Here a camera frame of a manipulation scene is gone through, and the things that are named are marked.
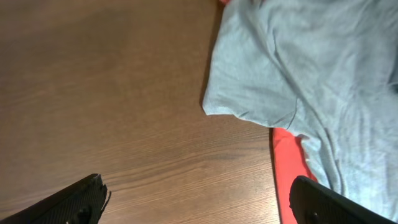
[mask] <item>cloth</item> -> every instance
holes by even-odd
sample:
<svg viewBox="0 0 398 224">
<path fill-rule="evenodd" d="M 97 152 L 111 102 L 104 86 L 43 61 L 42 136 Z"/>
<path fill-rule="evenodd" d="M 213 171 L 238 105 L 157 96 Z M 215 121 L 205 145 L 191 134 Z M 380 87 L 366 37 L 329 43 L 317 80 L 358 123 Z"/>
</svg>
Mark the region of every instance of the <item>cloth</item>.
<svg viewBox="0 0 398 224">
<path fill-rule="evenodd" d="M 282 128 L 274 128 L 272 131 L 278 203 L 283 224 L 297 224 L 289 201 L 294 179 L 303 175 L 317 181 L 305 163 L 300 142 L 300 138 Z"/>
<path fill-rule="evenodd" d="M 398 4 L 233 0 L 203 100 L 302 138 L 319 183 L 398 221 Z"/>
</svg>

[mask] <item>red fabric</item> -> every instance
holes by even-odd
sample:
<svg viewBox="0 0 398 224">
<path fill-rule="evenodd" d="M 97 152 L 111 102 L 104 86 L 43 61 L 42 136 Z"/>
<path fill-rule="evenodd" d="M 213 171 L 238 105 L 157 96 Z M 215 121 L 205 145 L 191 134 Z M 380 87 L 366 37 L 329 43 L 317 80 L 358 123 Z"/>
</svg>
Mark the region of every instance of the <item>red fabric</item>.
<svg viewBox="0 0 398 224">
<path fill-rule="evenodd" d="M 305 163 L 301 139 L 282 128 L 274 128 L 274 164 L 279 199 L 280 216 L 283 224 L 297 224 L 289 205 L 289 193 L 294 179 L 304 175 L 317 181 Z"/>
</svg>

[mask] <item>brown tabletop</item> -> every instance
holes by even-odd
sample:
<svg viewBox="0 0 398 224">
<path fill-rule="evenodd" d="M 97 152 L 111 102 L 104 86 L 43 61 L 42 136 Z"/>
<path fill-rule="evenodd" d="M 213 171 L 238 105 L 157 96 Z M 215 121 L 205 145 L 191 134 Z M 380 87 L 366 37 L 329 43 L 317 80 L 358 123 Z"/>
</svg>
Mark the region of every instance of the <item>brown tabletop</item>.
<svg viewBox="0 0 398 224">
<path fill-rule="evenodd" d="M 0 219 L 91 173 L 100 223 L 278 223 L 267 128 L 200 106 L 216 0 L 0 2 Z"/>
</svg>

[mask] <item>wood grain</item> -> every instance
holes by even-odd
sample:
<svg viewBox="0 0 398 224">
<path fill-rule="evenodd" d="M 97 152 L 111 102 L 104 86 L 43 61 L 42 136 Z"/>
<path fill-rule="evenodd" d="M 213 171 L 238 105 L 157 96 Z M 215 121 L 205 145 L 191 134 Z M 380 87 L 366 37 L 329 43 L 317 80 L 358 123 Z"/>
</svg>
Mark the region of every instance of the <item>wood grain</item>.
<svg viewBox="0 0 398 224">
<path fill-rule="evenodd" d="M 0 2 L 0 218 L 91 173 L 100 223 L 278 223 L 266 128 L 205 116 L 215 0 Z"/>
</svg>

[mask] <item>table surface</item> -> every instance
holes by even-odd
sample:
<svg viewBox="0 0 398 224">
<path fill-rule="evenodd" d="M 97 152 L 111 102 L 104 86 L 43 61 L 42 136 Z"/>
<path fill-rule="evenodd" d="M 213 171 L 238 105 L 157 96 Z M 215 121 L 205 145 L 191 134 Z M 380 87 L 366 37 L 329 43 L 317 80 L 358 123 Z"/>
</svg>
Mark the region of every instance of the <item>table surface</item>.
<svg viewBox="0 0 398 224">
<path fill-rule="evenodd" d="M 100 223 L 279 223 L 269 130 L 200 106 L 216 0 L 0 2 L 0 218 L 91 173 Z"/>
</svg>

